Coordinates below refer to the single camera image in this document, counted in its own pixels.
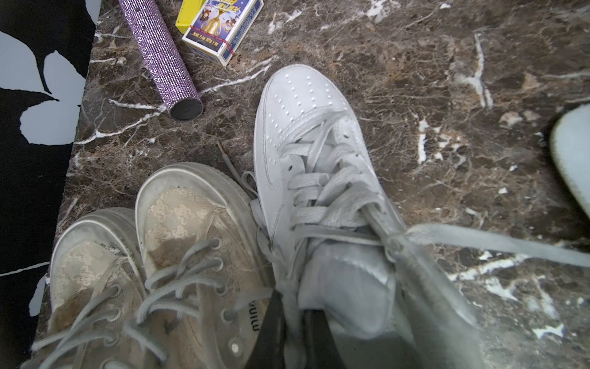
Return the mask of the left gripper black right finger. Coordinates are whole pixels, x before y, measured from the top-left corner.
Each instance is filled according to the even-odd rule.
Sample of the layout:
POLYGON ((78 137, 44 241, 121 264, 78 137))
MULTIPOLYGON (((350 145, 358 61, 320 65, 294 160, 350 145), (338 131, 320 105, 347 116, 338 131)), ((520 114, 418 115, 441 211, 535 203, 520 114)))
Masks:
POLYGON ((334 342, 324 311, 304 312, 304 345, 307 355, 306 368, 345 369, 334 342))

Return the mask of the white sneaker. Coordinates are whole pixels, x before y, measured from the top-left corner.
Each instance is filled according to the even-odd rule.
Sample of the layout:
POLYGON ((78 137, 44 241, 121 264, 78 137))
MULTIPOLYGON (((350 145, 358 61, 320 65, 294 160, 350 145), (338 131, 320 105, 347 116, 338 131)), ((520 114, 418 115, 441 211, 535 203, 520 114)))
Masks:
POLYGON ((581 105, 557 121, 549 146, 568 190, 589 216, 589 105, 581 105))
POLYGON ((589 265, 585 253, 534 241, 447 224, 407 226, 376 176, 350 104, 307 65, 278 70, 264 87, 254 180, 248 196, 282 295, 288 368, 307 365, 306 310, 324 311, 343 363, 483 367, 476 315, 432 245, 589 265))

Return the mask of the beige sneaker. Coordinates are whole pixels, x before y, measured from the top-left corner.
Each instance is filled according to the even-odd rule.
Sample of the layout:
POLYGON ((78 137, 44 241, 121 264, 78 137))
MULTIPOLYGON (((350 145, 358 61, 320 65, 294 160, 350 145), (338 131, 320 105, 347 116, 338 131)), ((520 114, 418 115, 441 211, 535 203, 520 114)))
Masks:
POLYGON ((153 368, 243 368, 273 291, 250 197, 182 162, 141 186, 135 221, 147 298, 124 326, 153 368))
POLYGON ((124 333, 144 301, 135 214, 106 208, 72 223, 49 270, 52 313, 23 368, 140 368, 141 346, 124 333))

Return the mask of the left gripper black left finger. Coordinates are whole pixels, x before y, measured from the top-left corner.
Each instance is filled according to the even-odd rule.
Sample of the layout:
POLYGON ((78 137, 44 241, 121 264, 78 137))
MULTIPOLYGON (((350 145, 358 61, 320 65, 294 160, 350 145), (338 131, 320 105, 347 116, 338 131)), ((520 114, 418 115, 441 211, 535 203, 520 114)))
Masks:
POLYGON ((258 339, 245 369, 285 369, 286 321, 282 295, 272 291, 258 339))

